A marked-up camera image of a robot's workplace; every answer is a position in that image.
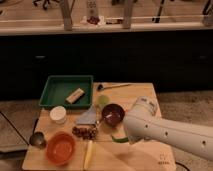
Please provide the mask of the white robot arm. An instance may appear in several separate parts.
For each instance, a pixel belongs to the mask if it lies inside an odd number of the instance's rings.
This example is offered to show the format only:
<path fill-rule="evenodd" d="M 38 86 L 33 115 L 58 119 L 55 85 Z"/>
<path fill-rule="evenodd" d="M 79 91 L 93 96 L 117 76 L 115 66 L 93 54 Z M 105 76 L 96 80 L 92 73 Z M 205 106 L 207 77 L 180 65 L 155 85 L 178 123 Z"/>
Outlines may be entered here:
<path fill-rule="evenodd" d="M 123 120 L 131 144 L 149 138 L 213 161 L 213 127 L 156 116 L 157 101 L 139 97 Z"/>

